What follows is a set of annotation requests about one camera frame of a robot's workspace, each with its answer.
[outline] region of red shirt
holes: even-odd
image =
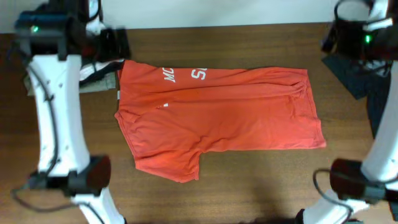
[[[115,114],[136,168],[198,179],[203,152],[325,147],[306,70],[156,68],[125,61]]]

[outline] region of folded clothing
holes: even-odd
[[[203,152],[325,147],[307,71],[156,68],[126,60],[115,114],[136,168],[198,179]]]

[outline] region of black cloth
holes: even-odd
[[[363,75],[362,71],[351,66],[351,60],[338,55],[328,55],[322,62],[332,71],[355,99],[368,97],[368,118],[373,137],[376,137],[387,97],[390,90],[391,74],[386,78],[378,75]]]

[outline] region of white wall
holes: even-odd
[[[0,32],[46,0],[0,0]],[[201,27],[333,20],[337,0],[103,0],[105,22],[135,28]]]

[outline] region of wooden tabletop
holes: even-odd
[[[200,159],[200,178],[186,184],[146,174],[134,159],[114,118],[116,90],[85,93],[81,113],[92,154],[109,154],[110,189],[129,223],[239,223],[262,217],[294,217],[320,196],[312,172],[337,157],[364,159],[373,139],[366,101],[356,101],[322,64],[326,24],[129,30],[132,59],[159,67],[306,68],[328,147],[313,150],[211,152]],[[9,196],[36,169],[39,132],[35,102],[26,96],[24,69],[4,65],[12,39],[0,35],[0,222],[86,223],[79,209],[51,214],[27,211]],[[328,188],[328,177],[320,178]],[[23,192],[42,207],[67,203],[58,192]],[[356,215],[366,223],[393,223],[386,203]]]

